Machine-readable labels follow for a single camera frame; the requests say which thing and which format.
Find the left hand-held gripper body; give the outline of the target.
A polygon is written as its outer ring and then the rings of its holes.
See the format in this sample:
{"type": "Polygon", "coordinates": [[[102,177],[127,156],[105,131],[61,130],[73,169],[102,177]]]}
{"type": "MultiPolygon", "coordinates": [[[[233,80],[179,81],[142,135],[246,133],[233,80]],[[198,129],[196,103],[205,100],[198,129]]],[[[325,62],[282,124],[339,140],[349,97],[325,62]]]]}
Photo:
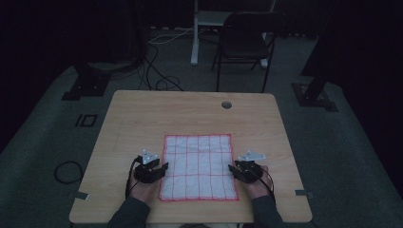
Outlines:
{"type": "Polygon", "coordinates": [[[155,171],[159,169],[158,166],[154,168],[148,167],[148,164],[156,159],[159,159],[156,154],[144,149],[142,154],[133,161],[134,178],[143,183],[153,183],[158,181],[155,178],[155,171]]]}

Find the person's right hand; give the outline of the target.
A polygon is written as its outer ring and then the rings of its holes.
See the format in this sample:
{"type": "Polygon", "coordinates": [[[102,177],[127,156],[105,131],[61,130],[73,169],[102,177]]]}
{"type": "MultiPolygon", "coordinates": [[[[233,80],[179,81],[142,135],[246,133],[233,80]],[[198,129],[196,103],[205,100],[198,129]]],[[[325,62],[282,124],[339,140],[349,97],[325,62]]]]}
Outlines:
{"type": "Polygon", "coordinates": [[[263,175],[260,180],[257,180],[253,183],[243,184],[243,187],[245,188],[251,200],[263,196],[269,196],[270,192],[273,190],[273,182],[270,175],[268,174],[268,167],[266,165],[263,165],[261,169],[263,171],[263,175]]]}

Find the black folding chair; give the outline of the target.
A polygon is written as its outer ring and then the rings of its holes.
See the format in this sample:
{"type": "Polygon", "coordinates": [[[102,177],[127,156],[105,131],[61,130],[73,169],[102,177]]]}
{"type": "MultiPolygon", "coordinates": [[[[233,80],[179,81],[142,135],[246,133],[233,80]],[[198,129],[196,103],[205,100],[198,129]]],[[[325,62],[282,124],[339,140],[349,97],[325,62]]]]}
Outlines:
{"type": "Polygon", "coordinates": [[[287,25],[283,12],[239,11],[224,21],[211,69],[218,67],[216,90],[220,90],[221,66],[252,64],[267,60],[261,92],[265,91],[273,60],[276,39],[287,25]]]}

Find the white cloth with red grid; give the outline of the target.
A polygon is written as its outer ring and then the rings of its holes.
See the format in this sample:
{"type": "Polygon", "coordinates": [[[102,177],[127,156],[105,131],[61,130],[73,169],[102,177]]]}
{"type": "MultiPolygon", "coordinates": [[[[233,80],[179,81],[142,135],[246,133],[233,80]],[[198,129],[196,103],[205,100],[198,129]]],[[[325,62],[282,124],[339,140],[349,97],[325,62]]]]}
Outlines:
{"type": "Polygon", "coordinates": [[[228,168],[233,164],[229,134],[166,135],[163,161],[168,169],[161,182],[161,201],[239,199],[228,168]]]}

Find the person's left hand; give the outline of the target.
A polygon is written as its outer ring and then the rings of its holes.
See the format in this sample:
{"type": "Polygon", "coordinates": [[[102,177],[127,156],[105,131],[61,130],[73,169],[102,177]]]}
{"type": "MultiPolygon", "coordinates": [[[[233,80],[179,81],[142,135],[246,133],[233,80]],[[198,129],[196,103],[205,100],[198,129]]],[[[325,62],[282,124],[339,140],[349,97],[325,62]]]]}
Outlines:
{"type": "Polygon", "coordinates": [[[136,180],[133,175],[130,176],[128,195],[131,198],[140,200],[146,204],[149,204],[154,198],[157,197],[159,181],[153,183],[143,183],[136,180]]]}

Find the black stand with base plate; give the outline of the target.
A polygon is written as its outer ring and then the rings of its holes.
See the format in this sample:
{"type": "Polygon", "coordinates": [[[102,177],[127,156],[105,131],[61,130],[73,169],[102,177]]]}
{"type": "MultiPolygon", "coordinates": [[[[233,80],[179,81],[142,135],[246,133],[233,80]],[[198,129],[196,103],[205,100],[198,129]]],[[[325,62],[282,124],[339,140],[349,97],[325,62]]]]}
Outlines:
{"type": "Polygon", "coordinates": [[[330,51],[332,20],[339,0],[332,0],[324,29],[309,56],[301,74],[313,76],[310,84],[292,83],[298,104],[305,107],[322,107],[330,112],[337,112],[334,102],[327,96],[324,87],[332,76],[334,64],[330,51]]]}
{"type": "Polygon", "coordinates": [[[67,91],[63,101],[79,101],[82,97],[103,97],[111,76],[99,72],[87,63],[73,65],[78,76],[70,91],[67,91]]]}

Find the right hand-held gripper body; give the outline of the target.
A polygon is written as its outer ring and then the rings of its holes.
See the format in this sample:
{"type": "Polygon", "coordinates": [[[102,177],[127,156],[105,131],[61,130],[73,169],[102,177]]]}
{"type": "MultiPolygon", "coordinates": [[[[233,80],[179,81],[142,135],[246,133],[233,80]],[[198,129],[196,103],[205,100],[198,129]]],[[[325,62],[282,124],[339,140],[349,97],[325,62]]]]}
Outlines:
{"type": "Polygon", "coordinates": [[[266,156],[257,152],[248,150],[244,155],[238,156],[236,161],[245,161],[246,167],[241,168],[243,172],[244,183],[252,183],[262,177],[261,166],[257,161],[265,160],[266,156]]]}

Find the white desk frame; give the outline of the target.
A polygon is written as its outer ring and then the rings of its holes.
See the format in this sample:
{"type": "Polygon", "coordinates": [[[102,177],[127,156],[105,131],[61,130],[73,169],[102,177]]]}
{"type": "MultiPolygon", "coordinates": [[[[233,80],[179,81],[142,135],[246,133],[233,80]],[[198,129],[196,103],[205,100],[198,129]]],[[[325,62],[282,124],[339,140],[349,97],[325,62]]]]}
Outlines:
{"type": "Polygon", "coordinates": [[[191,51],[190,65],[195,67],[199,62],[199,27],[222,27],[225,19],[231,14],[231,11],[223,10],[200,10],[199,0],[194,0],[193,16],[193,45],[191,51]]]}

